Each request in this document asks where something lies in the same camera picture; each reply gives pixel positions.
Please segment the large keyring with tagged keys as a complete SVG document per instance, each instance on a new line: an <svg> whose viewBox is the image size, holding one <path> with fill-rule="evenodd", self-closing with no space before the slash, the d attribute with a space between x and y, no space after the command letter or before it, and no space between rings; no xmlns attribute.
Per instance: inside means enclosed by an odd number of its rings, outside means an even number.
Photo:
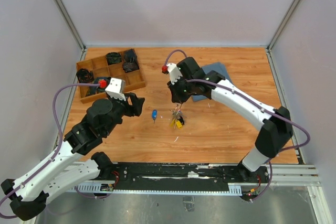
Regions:
<svg viewBox="0 0 336 224"><path fill-rule="evenodd" d="M171 122L170 127L173 129L182 129L186 123L186 117L183 114L182 110L182 104L177 103L174 107L174 109L171 110Z"/></svg>

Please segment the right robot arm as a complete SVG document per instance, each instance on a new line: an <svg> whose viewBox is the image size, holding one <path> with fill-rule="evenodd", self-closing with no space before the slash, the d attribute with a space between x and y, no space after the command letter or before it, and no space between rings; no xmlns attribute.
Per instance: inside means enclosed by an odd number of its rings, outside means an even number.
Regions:
<svg viewBox="0 0 336 224"><path fill-rule="evenodd" d="M193 95L204 96L229 107L258 130L254 147L238 164L238 177L242 181L255 178L257 169L276 157L292 138L288 109L263 104L215 70L205 73L194 58L187 57L177 64L165 63L162 72L169 75L167 86L173 103L183 104Z"/></svg>

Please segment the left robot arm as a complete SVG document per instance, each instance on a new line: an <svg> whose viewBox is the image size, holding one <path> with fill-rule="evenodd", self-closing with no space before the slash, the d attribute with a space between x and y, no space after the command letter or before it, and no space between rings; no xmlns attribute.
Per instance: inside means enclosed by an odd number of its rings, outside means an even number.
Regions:
<svg viewBox="0 0 336 224"><path fill-rule="evenodd" d="M10 199L13 218L32 219L67 190L86 180L108 179L115 173L104 152L96 152L78 168L67 172L64 169L100 145L122 123L123 116L141 115L145 99L135 93L126 93L124 97L96 100L81 122L61 138L61 143L44 160L22 177L1 183L5 198Z"/></svg>

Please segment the key with dark blue tag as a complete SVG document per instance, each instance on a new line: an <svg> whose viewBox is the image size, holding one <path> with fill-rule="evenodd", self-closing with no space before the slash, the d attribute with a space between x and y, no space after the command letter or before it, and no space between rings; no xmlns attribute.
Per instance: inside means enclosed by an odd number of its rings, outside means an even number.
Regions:
<svg viewBox="0 0 336 224"><path fill-rule="evenodd" d="M152 111L152 115L151 115L151 117L152 117L153 122L155 122L155 120L156 120L156 118L157 118L157 110L153 110L153 111Z"/></svg>

